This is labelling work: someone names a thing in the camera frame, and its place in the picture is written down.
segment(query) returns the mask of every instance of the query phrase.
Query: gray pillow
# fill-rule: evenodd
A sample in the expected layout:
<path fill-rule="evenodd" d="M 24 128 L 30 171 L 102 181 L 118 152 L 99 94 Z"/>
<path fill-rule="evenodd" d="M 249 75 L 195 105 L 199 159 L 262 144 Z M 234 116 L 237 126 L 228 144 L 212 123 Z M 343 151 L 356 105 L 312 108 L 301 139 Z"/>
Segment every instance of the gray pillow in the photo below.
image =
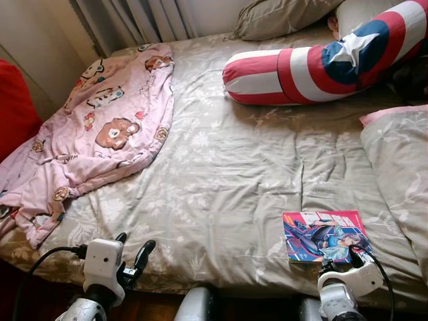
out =
<path fill-rule="evenodd" d="M 235 35 L 265 40 L 299 31 L 316 22 L 344 0 L 257 0 L 239 13 Z"/>
<path fill-rule="evenodd" d="M 339 38 L 357 30 L 359 27 L 369 22 L 405 0 L 346 0 L 336 9 L 336 16 L 339 22 Z"/>

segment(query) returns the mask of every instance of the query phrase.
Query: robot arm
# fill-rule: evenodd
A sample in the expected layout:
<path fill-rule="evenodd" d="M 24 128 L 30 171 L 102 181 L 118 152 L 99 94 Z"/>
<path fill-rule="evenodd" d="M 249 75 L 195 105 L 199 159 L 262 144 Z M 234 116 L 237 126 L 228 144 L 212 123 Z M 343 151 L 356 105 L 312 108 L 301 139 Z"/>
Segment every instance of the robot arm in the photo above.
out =
<path fill-rule="evenodd" d="M 125 241 L 126 234 L 121 233 L 114 241 L 95 239 L 89 242 L 84 266 L 85 294 L 56 321 L 105 321 L 107 312 L 122 303 L 124 290 L 134 287 L 146 267 L 148 255 L 156 246 L 155 241 L 147 241 L 131 269 L 122 262 Z"/>
<path fill-rule="evenodd" d="M 338 272 L 332 261 L 323 262 L 318 278 L 320 301 L 305 299 L 300 307 L 300 321 L 366 321 L 357 310 L 355 297 L 382 284 L 383 276 L 372 262 L 361 262 L 347 272 Z"/>

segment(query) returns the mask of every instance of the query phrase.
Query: pink blanket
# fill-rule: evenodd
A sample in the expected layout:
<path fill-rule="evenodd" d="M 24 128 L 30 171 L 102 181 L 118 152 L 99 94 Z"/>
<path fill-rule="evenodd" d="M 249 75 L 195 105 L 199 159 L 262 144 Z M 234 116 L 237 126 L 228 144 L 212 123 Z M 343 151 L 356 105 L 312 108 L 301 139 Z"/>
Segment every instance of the pink blanket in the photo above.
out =
<path fill-rule="evenodd" d="M 0 237 L 17 225 L 38 248 L 66 199 L 147 167 L 171 126 L 172 73 L 165 44 L 94 62 L 64 107 L 0 164 Z"/>

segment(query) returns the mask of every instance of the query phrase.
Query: wooden floor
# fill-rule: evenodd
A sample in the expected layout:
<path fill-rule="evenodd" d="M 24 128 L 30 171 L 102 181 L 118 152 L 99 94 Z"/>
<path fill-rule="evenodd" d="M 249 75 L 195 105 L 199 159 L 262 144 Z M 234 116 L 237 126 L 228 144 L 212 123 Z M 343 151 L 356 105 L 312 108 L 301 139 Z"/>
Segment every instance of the wooden floor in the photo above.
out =
<path fill-rule="evenodd" d="M 0 320 L 11 319 L 13 301 L 17 287 L 25 274 L 0 260 Z M 80 287 L 68 284 L 54 284 L 34 277 L 28 283 L 23 295 L 25 307 L 20 320 L 55 320 L 64 312 L 70 300 L 81 294 Z M 109 321 L 173 321 L 182 296 L 168 294 L 147 294 L 129 292 L 122 305 L 113 309 Z M 292 321 L 298 320 L 299 298 L 295 300 L 220 300 L 221 321 Z M 364 310 L 368 320 L 388 320 L 388 311 Z M 428 320 L 426 316 L 397 314 L 395 320 Z"/>

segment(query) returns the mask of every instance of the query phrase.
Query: teddy bear print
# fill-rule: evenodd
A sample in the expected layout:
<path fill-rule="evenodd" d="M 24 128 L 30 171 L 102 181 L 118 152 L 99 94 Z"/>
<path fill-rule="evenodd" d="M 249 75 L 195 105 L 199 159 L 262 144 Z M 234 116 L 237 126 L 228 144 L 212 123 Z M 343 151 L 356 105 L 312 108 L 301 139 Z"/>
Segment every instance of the teddy bear print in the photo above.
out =
<path fill-rule="evenodd" d="M 66 186 L 58 187 L 53 194 L 52 199 L 55 202 L 62 202 L 64 199 L 70 196 L 70 189 Z"/>
<path fill-rule="evenodd" d="M 86 100 L 86 104 L 95 108 L 104 107 L 105 105 L 123 97 L 124 91 L 120 86 L 117 88 L 107 88 L 96 92 L 97 96 Z"/>
<path fill-rule="evenodd" d="M 88 80 L 92 77 L 94 77 L 97 73 L 103 72 L 104 66 L 102 65 L 102 59 L 97 60 L 94 62 L 91 66 L 88 67 L 87 70 L 84 71 L 81 78 L 84 80 L 82 82 L 85 82 L 85 80 Z"/>
<path fill-rule="evenodd" d="M 107 122 L 95 138 L 95 142 L 104 148 L 119 150 L 124 148 L 129 136 L 140 130 L 140 125 L 126 118 L 113 118 Z"/>
<path fill-rule="evenodd" d="M 42 142 L 40 139 L 36 139 L 31 149 L 33 152 L 43 152 L 43 145 L 44 141 Z"/>
<path fill-rule="evenodd" d="M 152 56 L 145 61 L 144 66 L 149 72 L 152 72 L 153 70 L 169 66 L 172 62 L 173 60 L 169 56 Z"/>
<path fill-rule="evenodd" d="M 167 135 L 168 135 L 168 130 L 166 129 L 166 128 L 164 128 L 164 127 L 161 127 L 159 130 L 158 130 L 158 132 L 156 133 L 156 136 L 155 136 L 155 138 L 157 139 L 157 140 L 160 140 L 160 141 L 164 141 L 165 139 L 167 139 Z"/>
<path fill-rule="evenodd" d="M 85 124 L 85 130 L 88 131 L 92 128 L 92 123 L 95 121 L 95 115 L 93 112 L 90 112 L 85 116 L 83 123 Z"/>

